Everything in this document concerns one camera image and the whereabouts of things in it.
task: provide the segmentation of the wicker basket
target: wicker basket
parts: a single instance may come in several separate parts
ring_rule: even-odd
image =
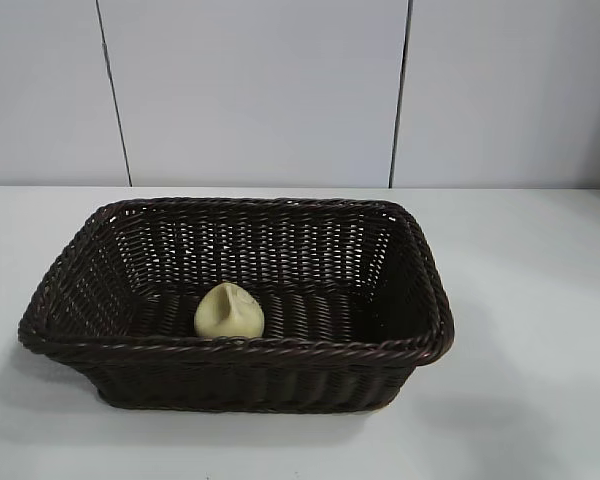
[[[259,301],[263,338],[195,336],[196,306],[222,281]],[[174,198],[93,214],[19,338],[118,407],[329,413],[388,404],[449,349],[453,321],[396,204]]]

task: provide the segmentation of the basket bottom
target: basket bottom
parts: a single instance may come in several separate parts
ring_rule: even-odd
[[[350,285],[330,283],[244,285],[265,315],[266,338],[300,338],[311,341],[374,342],[380,322],[369,318],[368,300]],[[147,287],[133,300],[133,315],[126,335],[143,337],[196,336],[193,317],[208,288]]]
[[[248,407],[240,403],[234,404],[223,404],[218,405],[213,402],[200,403],[200,404],[188,404],[183,403],[172,403],[164,404],[161,402],[156,403],[142,403],[137,404],[132,401],[116,400],[107,397],[102,390],[98,389],[98,396],[108,405],[115,408],[121,408],[124,410],[172,410],[181,412],[202,412],[202,413],[231,413],[231,412],[242,412],[242,413],[286,413],[286,414],[334,414],[334,413],[356,413],[356,412],[372,412],[380,410],[391,403],[391,401],[398,394],[395,395],[383,403],[369,404],[364,408],[358,408],[355,406],[338,406],[332,407],[329,405],[313,405],[300,408],[297,405],[276,405],[276,406],[253,406]]]
[[[353,366],[318,371],[178,364],[74,368],[114,407],[279,413],[376,410],[395,398],[413,372]]]

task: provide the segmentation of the basket rim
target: basket rim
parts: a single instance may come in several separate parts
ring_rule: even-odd
[[[35,325],[36,320],[42,320],[46,325],[46,316],[42,312],[45,287],[53,273],[59,270],[60,264],[71,264],[81,255],[88,241],[93,240],[93,234],[105,222],[108,222],[117,213],[126,207],[154,207],[169,204],[178,205],[217,205],[231,206],[239,204],[240,207],[267,205],[293,207],[325,207],[343,209],[360,206],[382,207],[387,213],[392,213],[396,221],[404,223],[404,228],[422,241],[415,242],[420,261],[426,271],[427,287],[433,292],[435,299],[435,312],[430,315],[429,330],[419,336],[401,339],[386,340],[381,343],[336,343],[329,341],[311,341],[299,338],[254,338],[219,337],[205,339],[200,337],[167,337],[161,335],[134,337],[134,336],[83,336],[55,333],[41,325]],[[413,216],[401,205],[387,200],[353,200],[343,198],[331,199],[304,199],[304,198],[227,198],[227,197],[160,197],[136,198],[109,203],[98,208],[85,222],[84,226],[75,234],[71,242],[63,249],[62,253],[53,262],[44,275],[38,288],[32,295],[27,310],[20,320],[18,337],[23,345],[34,353],[44,353],[54,357],[80,357],[80,352],[88,354],[99,352],[106,354],[111,361],[119,363],[129,357],[146,356],[155,361],[185,361],[194,362],[200,355],[209,355],[204,363],[212,360],[213,353],[227,352],[240,355],[240,362],[245,362],[245,357],[255,352],[263,354],[266,359],[280,361],[283,355],[296,353],[296,359],[317,358],[349,358],[351,363],[372,361],[374,365],[386,363],[397,365],[426,365],[440,358],[451,347],[454,339],[454,325],[447,296],[435,268],[433,255],[424,240],[424,234]],[[106,363],[98,360],[94,363]]]

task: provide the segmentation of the dark brown wicker basket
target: dark brown wicker basket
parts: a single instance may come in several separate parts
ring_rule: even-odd
[[[222,281],[265,312],[263,337],[202,339]],[[399,205],[152,199],[100,208],[36,290],[20,341],[114,406],[345,412],[389,403],[453,341],[424,236]]]

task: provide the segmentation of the braided basket rim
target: braided basket rim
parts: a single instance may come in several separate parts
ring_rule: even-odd
[[[249,208],[250,206],[285,208],[302,208],[310,212],[312,209],[324,208],[345,212],[350,208],[380,208],[387,215],[395,218],[401,228],[419,240],[415,242],[419,249],[419,260],[426,271],[426,287],[431,289],[435,298],[435,311],[430,315],[429,330],[417,337],[404,340],[387,340],[382,343],[335,343],[329,341],[309,341],[299,338],[253,338],[218,337],[205,339],[199,337],[167,337],[153,335],[135,336],[83,336],[67,335],[50,331],[42,325],[46,324],[44,296],[45,287],[50,279],[59,273],[60,266],[74,265],[84,249],[92,241],[99,228],[109,222],[116,213],[126,208],[154,208],[168,205],[212,205],[218,208]],[[297,198],[138,198],[109,203],[96,210],[75,234],[74,238],[56,258],[48,272],[44,275],[32,295],[31,301],[22,317],[18,337],[29,350],[44,353],[58,360],[71,358],[85,363],[138,363],[138,362],[185,362],[213,363],[214,353],[235,353],[240,363],[269,364],[285,362],[285,357],[293,354],[293,363],[310,361],[311,363],[336,364],[346,362],[348,365],[384,365],[384,366],[421,366],[433,363],[444,355],[454,339],[453,318],[446,293],[442,287],[435,267],[433,255],[424,239],[420,226],[401,205],[386,200],[349,200],[349,199],[297,199]],[[100,355],[99,360],[93,355]]]

